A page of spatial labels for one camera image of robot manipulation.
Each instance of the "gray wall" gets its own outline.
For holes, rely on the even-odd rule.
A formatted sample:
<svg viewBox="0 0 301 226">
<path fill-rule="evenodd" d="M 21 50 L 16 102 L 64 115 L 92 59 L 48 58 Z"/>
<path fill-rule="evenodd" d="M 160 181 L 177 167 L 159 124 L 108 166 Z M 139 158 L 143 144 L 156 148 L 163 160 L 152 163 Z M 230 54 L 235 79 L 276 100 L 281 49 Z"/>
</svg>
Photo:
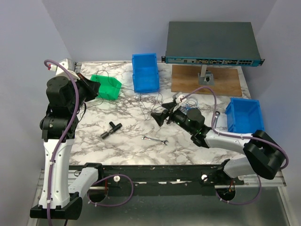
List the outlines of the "gray wall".
<svg viewBox="0 0 301 226">
<path fill-rule="evenodd" d="M 252 98 L 260 100 L 267 132 L 287 151 L 284 170 L 301 223 L 301 1 L 278 0 L 257 35 L 262 67 L 246 70 Z"/>
<path fill-rule="evenodd" d="M 69 54 L 40 0 L 2 2 L 0 21 L 0 224 L 24 226 L 44 164 L 39 122 L 53 74 L 43 61 Z"/>
<path fill-rule="evenodd" d="M 77 61 L 165 55 L 169 21 L 251 21 L 257 33 L 276 0 L 42 0 Z"/>
</svg>

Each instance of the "marble tabletop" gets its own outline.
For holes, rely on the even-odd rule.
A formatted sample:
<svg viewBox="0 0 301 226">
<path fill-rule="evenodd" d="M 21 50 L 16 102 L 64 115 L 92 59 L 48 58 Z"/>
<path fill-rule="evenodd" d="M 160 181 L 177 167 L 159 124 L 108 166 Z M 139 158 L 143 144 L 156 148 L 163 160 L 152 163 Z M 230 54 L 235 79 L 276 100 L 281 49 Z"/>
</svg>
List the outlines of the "marble tabletop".
<svg viewBox="0 0 301 226">
<path fill-rule="evenodd" d="M 230 68 L 238 70 L 243 98 L 250 98 L 241 67 Z M 236 152 L 219 148 L 197 147 L 191 141 L 189 133 L 174 123 L 164 124 L 162 127 L 157 125 L 150 116 L 151 109 L 160 106 L 157 100 L 171 102 L 174 94 L 171 92 L 172 65 L 158 63 L 158 69 L 162 96 L 158 93 L 140 96 L 132 91 L 134 87 L 131 62 L 82 63 L 81 73 L 84 76 L 90 78 L 97 71 L 106 70 L 109 76 L 117 78 L 122 83 L 122 90 L 117 100 L 103 101 L 97 98 L 87 103 L 87 111 L 76 130 L 70 164 L 82 165 L 86 162 L 107 165 L 219 164 L 227 158 L 242 157 Z M 214 108 L 213 96 L 201 94 L 191 96 L 197 99 L 198 107 L 206 119 L 205 124 L 209 126 Z M 227 130 L 224 111 L 229 102 L 230 97 L 217 97 L 217 110 L 221 112 L 217 123 L 219 130 Z M 110 129 L 110 121 L 115 124 L 122 123 L 122 128 L 102 140 L 100 135 Z M 141 140 L 142 135 L 167 139 L 168 145 Z"/>
</svg>

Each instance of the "wire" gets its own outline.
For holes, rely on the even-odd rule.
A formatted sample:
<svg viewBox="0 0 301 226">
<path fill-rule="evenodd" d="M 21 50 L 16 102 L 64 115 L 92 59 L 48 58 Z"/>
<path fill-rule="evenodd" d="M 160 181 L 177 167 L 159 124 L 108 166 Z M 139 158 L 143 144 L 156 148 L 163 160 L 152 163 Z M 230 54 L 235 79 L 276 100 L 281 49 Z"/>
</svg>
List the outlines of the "wire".
<svg viewBox="0 0 301 226">
<path fill-rule="evenodd" d="M 91 199 L 90 199 L 89 192 L 88 192 L 88 193 L 87 193 L 87 197 L 88 197 L 88 199 L 89 199 L 88 204 L 89 204 L 89 203 L 92 203 L 92 204 L 94 204 L 95 206 L 116 207 L 116 206 L 121 206 L 121 205 L 127 203 L 127 202 L 132 198 L 133 193 L 134 193 L 134 184 L 133 184 L 133 181 L 131 180 L 131 178 L 129 178 L 127 175 L 124 175 L 124 174 L 113 174 L 113 175 L 107 176 L 107 177 L 105 177 L 105 178 L 103 178 L 103 179 L 101 179 L 101 180 L 96 181 L 96 182 L 95 182 L 94 184 L 92 184 L 92 185 L 96 185 L 96 184 L 98 184 L 98 183 L 100 183 L 100 182 L 103 182 L 104 180 L 107 180 L 107 179 L 109 179 L 109 178 L 113 178 L 114 176 L 124 177 L 124 178 L 127 178 L 127 179 L 129 180 L 129 182 L 131 183 L 131 186 L 132 186 L 131 194 L 129 195 L 129 197 L 128 197 L 125 201 L 123 201 L 123 202 L 121 202 L 121 203 L 118 203 L 118 204 L 112 204 L 112 205 L 107 205 L 107 204 L 101 204 L 101 203 L 97 203 L 97 202 L 92 202 Z"/>
<path fill-rule="evenodd" d="M 191 93 L 189 93 L 186 96 L 184 96 L 183 98 L 181 98 L 181 101 L 184 100 L 184 99 L 186 99 L 191 94 L 193 94 L 193 93 L 195 93 L 195 92 L 197 92 L 197 91 L 199 91 L 201 89 L 209 89 L 211 91 L 211 93 L 213 94 L 213 97 L 214 97 L 214 111 L 213 111 L 213 115 L 212 115 L 212 119 L 211 119 L 211 127 L 212 127 L 213 132 L 215 132 L 218 135 L 225 136 L 225 137 L 232 137 L 232 138 L 239 138 L 239 139 L 252 139 L 252 140 L 257 140 L 257 141 L 266 143 L 266 144 L 268 144 L 268 145 L 276 148 L 278 151 L 280 151 L 284 155 L 284 157 L 285 157 L 285 164 L 282 167 L 280 167 L 280 169 L 281 170 L 285 169 L 288 166 L 288 163 L 289 163 L 288 156 L 287 156 L 286 152 L 281 147 L 279 147 L 278 145 L 276 145 L 276 144 L 274 144 L 272 142 L 269 142 L 267 140 L 264 140 L 264 139 L 261 139 L 261 138 L 257 138 L 257 137 L 239 136 L 239 135 L 232 135 L 232 134 L 222 133 L 222 132 L 220 132 L 220 131 L 218 131 L 218 130 L 216 130 L 214 128 L 215 112 L 216 112 L 217 103 L 216 103 L 216 95 L 215 95 L 214 91 L 210 87 L 207 87 L 207 86 L 199 87 L 199 88 L 195 89 L 194 91 L 192 91 Z"/>
<path fill-rule="evenodd" d="M 79 122 L 83 119 L 83 117 L 84 117 L 84 115 L 85 115 L 85 113 L 86 113 L 86 110 L 87 110 L 87 104 L 84 102 L 84 106 L 85 106 L 85 109 L 84 109 L 84 111 L 83 111 L 83 115 L 80 117 L 80 120 L 79 120 Z"/>
<path fill-rule="evenodd" d="M 68 77 L 70 78 L 71 83 L 74 87 L 74 92 L 75 92 L 75 107 L 74 107 L 72 117 L 71 117 L 66 129 L 64 130 L 63 134 L 61 135 L 60 139 L 58 140 L 58 142 L 57 142 L 57 144 L 56 144 L 56 146 L 53 150 L 51 159 L 50 159 L 49 174 L 48 174 L 48 185 L 47 185 L 47 220 L 48 220 L 48 224 L 50 226 L 52 226 L 52 221 L 51 221 L 51 216 L 50 216 L 50 203 L 51 203 L 51 183 L 52 183 L 53 164 L 55 164 L 55 155 L 57 153 L 57 150 L 58 150 L 59 146 L 61 145 L 62 141 L 64 140 L 65 136 L 67 135 L 68 130 L 70 129 L 71 125 L 73 124 L 73 121 L 76 118 L 76 114 L 77 114 L 77 111 L 78 111 L 78 108 L 79 108 L 79 91 L 78 91 L 78 88 L 76 86 L 76 83 L 74 81 L 74 78 L 73 78 L 72 74 L 67 69 L 65 69 L 58 62 L 53 61 L 53 60 L 45 60 L 44 61 L 44 65 L 47 68 L 50 68 L 48 63 L 52 63 L 52 64 L 58 66 L 59 68 L 61 68 L 68 75 Z"/>
<path fill-rule="evenodd" d="M 258 182 L 259 182 L 259 190 L 258 190 L 257 195 L 256 195 L 252 200 L 250 200 L 250 201 L 247 201 L 247 202 L 231 202 L 231 201 L 226 201 L 226 200 L 224 200 L 224 199 L 222 199 L 222 198 L 220 197 L 220 195 L 217 193 L 217 191 L 215 191 L 215 194 L 216 194 L 216 196 L 220 199 L 220 201 L 222 201 L 222 202 L 224 202 L 224 203 L 227 203 L 227 204 L 231 204 L 231 205 L 239 205 L 239 206 L 251 204 L 251 203 L 253 203 L 253 202 L 255 202 L 255 201 L 258 200 L 258 198 L 259 198 L 259 196 L 260 196 L 260 194 L 261 194 L 261 191 L 262 191 L 262 185 L 261 185 L 260 177 L 259 177 L 258 175 L 257 175 L 257 177 L 258 177 Z"/>
<path fill-rule="evenodd" d="M 109 73 L 108 73 L 107 70 L 104 70 L 104 69 L 98 70 L 98 71 L 95 73 L 95 75 L 97 75 L 99 72 L 106 72 L 106 73 L 107 73 L 107 75 L 108 75 L 108 76 L 107 76 L 107 78 L 108 78 L 108 83 L 109 83 L 112 87 L 117 88 L 117 89 L 131 90 L 131 91 L 135 92 L 135 90 L 133 90 L 133 89 L 114 86 L 114 85 L 111 83 L 110 79 L 109 79 L 109 78 L 110 78 L 110 75 L 109 75 Z M 140 95 L 138 95 L 138 96 L 136 95 L 136 96 L 135 96 L 135 100 L 136 100 L 136 101 L 138 102 L 138 104 L 139 104 L 140 110 L 141 110 L 141 112 L 142 112 L 142 114 L 143 114 L 143 116 L 144 116 L 144 121 L 148 121 L 148 120 L 151 119 L 151 117 L 150 117 L 151 113 L 152 113 L 152 112 L 156 112 L 155 109 L 157 109 L 157 108 L 154 109 L 154 107 L 156 106 L 157 102 L 158 102 L 158 104 L 160 105 L 159 107 L 162 106 L 162 104 L 163 104 L 163 95 L 158 91 L 157 102 L 156 102 L 156 101 L 153 101 L 153 99 L 152 99 L 153 96 L 142 97 L 143 95 L 144 95 L 144 94 L 140 94 Z M 143 102 L 145 102 L 145 99 L 148 100 L 150 103 L 154 103 L 154 105 L 152 106 L 151 110 L 147 109 L 147 107 L 146 107 L 145 104 L 143 103 Z"/>
<path fill-rule="evenodd" d="M 281 148 L 279 147 L 278 145 L 272 143 L 272 142 L 269 142 L 269 141 L 266 141 L 264 139 L 260 139 L 260 138 L 256 138 L 256 137 L 248 137 L 248 136 L 238 136 L 238 135 L 230 135 L 230 134 L 226 134 L 226 133 L 222 133 L 220 131 L 217 131 L 215 128 L 214 128 L 214 122 L 215 122 L 215 113 L 216 113 L 216 107 L 217 107 L 217 101 L 216 101 L 216 95 L 214 93 L 214 91 L 210 88 L 210 87 L 206 87 L 206 86 L 203 86 L 203 87 L 199 87 L 197 88 L 196 90 L 192 91 L 191 93 L 187 94 L 186 96 L 184 96 L 182 100 L 188 98 L 191 94 L 201 90 L 201 89 L 209 89 L 211 91 L 211 93 L 213 94 L 213 97 L 214 97 L 214 111 L 213 111 L 213 115 L 212 115 L 212 119 L 211 119 L 211 127 L 212 127 L 212 130 L 217 133 L 218 135 L 222 135 L 222 136 L 225 136 L 225 137 L 232 137 L 232 138 L 241 138 L 241 139 L 253 139 L 253 140 L 257 140 L 257 141 L 260 141 L 260 142 L 264 142 L 270 146 L 273 146 L 274 148 L 278 149 L 284 156 L 285 156 L 285 164 L 281 167 L 281 169 L 284 169 L 287 167 L 288 165 L 288 156 L 286 154 L 286 152 Z M 256 200 L 258 200 L 260 194 L 261 194 L 261 181 L 260 181 L 260 178 L 259 176 L 257 175 L 258 177 L 258 180 L 259 180 L 259 191 L 258 191 L 258 194 L 250 201 L 248 202 L 242 202 L 242 203 L 237 203 L 237 202 L 229 202 L 229 201 L 226 201 L 226 200 L 223 200 L 219 195 L 218 193 L 216 192 L 216 195 L 220 198 L 220 200 L 222 202 L 225 202 L 225 203 L 228 203 L 228 204 L 232 204 L 232 205 L 247 205 L 247 204 L 250 204 L 252 202 L 255 202 Z"/>
<path fill-rule="evenodd" d="M 77 171 L 74 171 L 73 175 L 78 177 L 80 175 L 80 173 L 81 173 L 81 170 L 77 170 Z"/>
</svg>

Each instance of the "black wire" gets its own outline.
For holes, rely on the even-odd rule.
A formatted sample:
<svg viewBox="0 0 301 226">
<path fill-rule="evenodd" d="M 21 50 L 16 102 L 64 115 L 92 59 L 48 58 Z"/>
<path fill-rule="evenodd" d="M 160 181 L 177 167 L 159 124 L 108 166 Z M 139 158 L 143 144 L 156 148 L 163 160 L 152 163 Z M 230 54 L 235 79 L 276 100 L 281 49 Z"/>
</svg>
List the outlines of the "black wire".
<svg viewBox="0 0 301 226">
<path fill-rule="evenodd" d="M 87 110 L 87 104 L 84 102 L 84 106 L 85 106 L 85 109 L 84 109 L 84 112 L 83 112 L 83 115 L 80 117 L 80 120 L 79 122 L 83 119 L 85 113 L 86 113 L 86 110 Z"/>
<path fill-rule="evenodd" d="M 122 87 L 116 87 L 116 86 L 114 86 L 114 85 L 110 82 L 110 79 L 109 79 L 109 78 L 110 78 L 110 75 L 109 75 L 109 73 L 108 73 L 107 70 L 103 70 L 103 69 L 102 69 L 102 70 L 98 70 L 98 71 L 95 73 L 95 75 L 97 75 L 99 72 L 106 72 L 106 73 L 107 73 L 107 75 L 108 75 L 108 82 L 109 82 L 109 84 L 110 84 L 111 86 L 113 86 L 114 88 L 117 88 L 117 89 L 126 89 L 126 90 L 131 90 L 131 91 L 135 92 L 135 90 L 133 90 L 133 89 L 122 88 Z M 160 105 L 159 107 L 162 106 L 162 104 L 163 104 L 163 95 L 158 91 L 157 101 L 154 102 L 154 105 L 153 105 L 153 107 L 151 108 L 151 110 L 147 109 L 147 107 L 145 107 L 145 105 L 144 105 L 144 103 L 143 103 L 143 99 L 147 99 L 149 102 L 151 102 L 151 100 L 150 100 L 151 97 L 148 96 L 148 97 L 142 98 L 142 95 L 144 95 L 144 94 L 140 94 L 140 95 L 138 96 L 138 97 L 139 97 L 139 100 L 137 100 L 137 96 L 135 96 L 135 100 L 136 100 L 136 101 L 138 102 L 138 104 L 139 104 L 140 110 L 141 110 L 141 112 L 142 112 L 142 114 L 143 114 L 143 116 L 144 116 L 144 121 L 148 121 L 148 120 L 151 119 L 151 117 L 149 118 L 149 116 L 150 116 L 151 113 L 153 112 L 154 107 L 156 106 L 157 102 L 158 102 L 158 104 Z"/>
<path fill-rule="evenodd" d="M 80 175 L 80 173 L 81 173 L 81 170 L 77 170 L 77 171 L 75 171 L 75 172 L 73 173 L 73 175 L 76 176 L 76 177 L 78 177 L 78 176 Z"/>
</svg>

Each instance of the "open-end wrench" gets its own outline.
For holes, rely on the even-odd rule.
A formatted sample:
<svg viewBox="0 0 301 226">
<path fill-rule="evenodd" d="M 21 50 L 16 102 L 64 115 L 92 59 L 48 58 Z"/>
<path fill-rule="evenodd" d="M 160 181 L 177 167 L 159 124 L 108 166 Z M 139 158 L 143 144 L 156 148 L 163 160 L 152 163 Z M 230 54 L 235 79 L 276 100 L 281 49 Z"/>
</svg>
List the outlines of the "open-end wrench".
<svg viewBox="0 0 301 226">
<path fill-rule="evenodd" d="M 142 139 L 142 140 L 152 140 L 152 141 L 156 141 L 156 142 L 162 143 L 162 144 L 164 144 L 164 145 L 167 145 L 167 142 L 168 142 L 168 140 L 154 139 L 154 138 L 147 137 L 147 136 L 145 136 L 145 135 L 143 135 L 143 136 L 141 137 L 141 139 Z"/>
</svg>

